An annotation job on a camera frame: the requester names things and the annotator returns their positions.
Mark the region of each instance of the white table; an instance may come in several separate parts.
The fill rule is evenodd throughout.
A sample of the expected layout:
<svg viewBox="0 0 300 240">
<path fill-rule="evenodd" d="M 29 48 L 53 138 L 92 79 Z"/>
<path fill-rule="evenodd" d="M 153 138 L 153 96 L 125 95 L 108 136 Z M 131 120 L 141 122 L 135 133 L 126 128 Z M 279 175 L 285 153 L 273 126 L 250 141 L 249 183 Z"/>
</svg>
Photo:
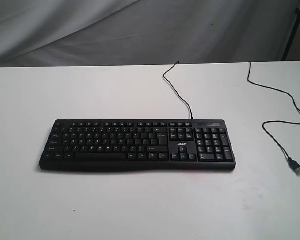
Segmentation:
<svg viewBox="0 0 300 240">
<path fill-rule="evenodd" d="M 43 172 L 56 119 L 186 119 L 167 65 L 0 68 L 0 240 L 300 240 L 300 177 L 263 132 L 299 121 L 291 99 L 247 83 L 248 63 L 177 65 L 167 77 L 195 119 L 224 119 L 231 173 Z M 290 92 L 300 62 L 253 63 L 251 80 Z M 300 126 L 267 125 L 300 163 Z"/>
</svg>

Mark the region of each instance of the white backdrop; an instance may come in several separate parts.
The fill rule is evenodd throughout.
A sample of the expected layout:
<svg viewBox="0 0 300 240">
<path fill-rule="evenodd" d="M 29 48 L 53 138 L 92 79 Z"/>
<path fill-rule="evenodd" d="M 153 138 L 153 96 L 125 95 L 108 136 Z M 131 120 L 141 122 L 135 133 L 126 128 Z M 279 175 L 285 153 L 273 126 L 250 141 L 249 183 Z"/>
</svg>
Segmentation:
<svg viewBox="0 0 300 240">
<path fill-rule="evenodd" d="M 0 67 L 279 61 L 300 0 L 0 0 Z"/>
</svg>

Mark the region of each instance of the space bar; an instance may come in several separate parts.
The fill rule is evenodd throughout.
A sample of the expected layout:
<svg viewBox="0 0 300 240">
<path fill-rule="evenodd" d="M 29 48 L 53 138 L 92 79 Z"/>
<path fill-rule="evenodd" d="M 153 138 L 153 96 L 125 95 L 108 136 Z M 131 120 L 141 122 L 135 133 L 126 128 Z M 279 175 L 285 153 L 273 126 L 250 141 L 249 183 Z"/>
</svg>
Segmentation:
<svg viewBox="0 0 300 240">
<path fill-rule="evenodd" d="M 75 160 L 79 161 L 124 161 L 125 153 L 77 153 Z"/>
</svg>

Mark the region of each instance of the keyboard cable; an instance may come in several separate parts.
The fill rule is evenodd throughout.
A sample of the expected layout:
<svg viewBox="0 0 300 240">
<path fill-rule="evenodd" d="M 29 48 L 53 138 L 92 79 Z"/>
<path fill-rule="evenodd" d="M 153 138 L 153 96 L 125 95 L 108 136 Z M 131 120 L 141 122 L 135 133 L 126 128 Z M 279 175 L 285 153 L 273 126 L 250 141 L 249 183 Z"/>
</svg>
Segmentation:
<svg viewBox="0 0 300 240">
<path fill-rule="evenodd" d="M 168 72 L 170 72 L 177 64 L 180 64 L 179 61 L 177 61 L 168 71 L 166 71 L 164 74 L 163 74 L 163 78 L 170 84 L 170 86 L 172 87 L 172 89 L 174 90 L 175 94 L 179 97 L 179 99 L 187 106 L 188 110 L 189 110 L 189 113 L 190 113 L 190 117 L 191 119 L 193 120 L 193 116 L 192 116 L 192 110 L 191 110 L 191 107 L 189 105 L 189 103 L 187 103 L 186 100 L 184 100 L 180 94 L 178 93 L 178 91 L 175 89 L 175 87 L 172 85 L 172 83 L 166 78 L 166 74 Z"/>
<path fill-rule="evenodd" d="M 247 81 L 250 83 L 250 84 L 253 84 L 253 85 L 256 85 L 258 87 L 262 87 L 262 88 L 266 88 L 266 89 L 271 89 L 271 90 L 274 90 L 274 91 L 277 91 L 277 92 L 280 92 L 280 93 L 283 93 L 283 94 L 286 94 L 288 95 L 292 101 L 293 101 L 293 105 L 295 107 L 295 109 L 297 110 L 297 112 L 300 114 L 300 108 L 297 106 L 296 104 L 296 101 L 294 99 L 294 97 L 286 92 L 286 91 L 283 91 L 283 90 L 279 90 L 279 89 L 276 89 L 274 87 L 270 87 L 270 86 L 264 86 L 264 85 L 261 85 L 261 84 L 258 84 L 258 83 L 255 83 L 255 82 L 252 82 L 250 81 L 250 73 L 251 73 L 251 62 L 249 62 L 249 72 L 248 72 L 248 77 L 247 77 Z M 279 148 L 282 150 L 286 160 L 287 160 L 287 163 L 289 165 L 289 167 L 291 168 L 292 171 L 294 171 L 297 175 L 300 175 L 300 165 L 297 163 L 297 161 L 293 160 L 288 152 L 285 150 L 285 148 L 275 139 L 275 137 L 265 128 L 265 125 L 266 124 L 273 124 L 273 123 L 282 123 L 282 124 L 292 124 L 292 125 L 300 125 L 300 122 L 291 122 L 291 121 L 281 121 L 281 120 L 274 120 L 274 121 L 265 121 L 263 124 L 262 124 L 262 128 L 263 130 L 266 132 L 266 134 L 268 134 L 272 139 L 273 141 L 279 146 Z"/>
</svg>

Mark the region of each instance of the computer keyboard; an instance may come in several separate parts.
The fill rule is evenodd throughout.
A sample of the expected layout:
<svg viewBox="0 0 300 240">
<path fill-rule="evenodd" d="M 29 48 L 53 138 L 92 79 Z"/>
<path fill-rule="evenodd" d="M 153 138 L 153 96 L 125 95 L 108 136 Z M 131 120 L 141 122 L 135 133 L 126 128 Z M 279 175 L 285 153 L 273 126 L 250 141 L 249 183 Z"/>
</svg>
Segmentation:
<svg viewBox="0 0 300 240">
<path fill-rule="evenodd" d="M 39 165 L 57 171 L 233 170 L 223 120 L 56 120 Z"/>
</svg>

